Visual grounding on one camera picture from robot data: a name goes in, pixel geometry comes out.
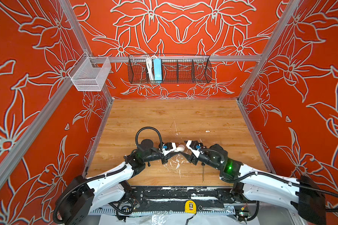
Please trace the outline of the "white earbud charging case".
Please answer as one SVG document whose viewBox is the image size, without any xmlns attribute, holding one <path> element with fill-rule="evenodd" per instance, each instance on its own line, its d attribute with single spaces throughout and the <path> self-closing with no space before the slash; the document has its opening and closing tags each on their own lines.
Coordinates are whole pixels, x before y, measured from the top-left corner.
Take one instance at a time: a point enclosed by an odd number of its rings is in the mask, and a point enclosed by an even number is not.
<svg viewBox="0 0 338 225">
<path fill-rule="evenodd" d="M 177 148 L 176 148 L 176 152 L 184 152 L 186 149 L 186 147 L 182 144 L 180 144 Z"/>
</svg>

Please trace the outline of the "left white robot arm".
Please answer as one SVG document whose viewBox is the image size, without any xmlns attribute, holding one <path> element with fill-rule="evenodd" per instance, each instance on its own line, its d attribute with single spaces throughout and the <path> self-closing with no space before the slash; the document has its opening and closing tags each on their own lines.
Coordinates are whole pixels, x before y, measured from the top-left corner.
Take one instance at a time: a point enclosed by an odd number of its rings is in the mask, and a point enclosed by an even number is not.
<svg viewBox="0 0 338 225">
<path fill-rule="evenodd" d="M 56 200 L 53 221 L 56 224 L 77 225 L 88 213 L 105 204 L 121 201 L 125 196 L 124 183 L 141 173 L 151 161 L 165 160 L 176 150 L 175 143 L 154 147 L 145 139 L 117 167 L 91 178 L 79 175 Z"/>
</svg>

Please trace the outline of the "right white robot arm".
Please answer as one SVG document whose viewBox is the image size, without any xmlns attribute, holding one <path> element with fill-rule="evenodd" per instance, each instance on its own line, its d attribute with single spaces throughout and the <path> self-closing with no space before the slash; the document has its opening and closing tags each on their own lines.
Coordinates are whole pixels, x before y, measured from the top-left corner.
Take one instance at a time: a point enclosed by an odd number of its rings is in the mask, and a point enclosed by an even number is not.
<svg viewBox="0 0 338 225">
<path fill-rule="evenodd" d="M 286 208 L 315 225 L 325 225 L 326 214 L 338 212 L 338 194 L 320 189 L 308 176 L 296 179 L 255 169 L 229 158 L 218 144 L 207 148 L 188 140 L 186 147 L 191 151 L 190 163 L 217 169 L 220 180 L 237 187 L 238 195 L 246 200 Z"/>
</svg>

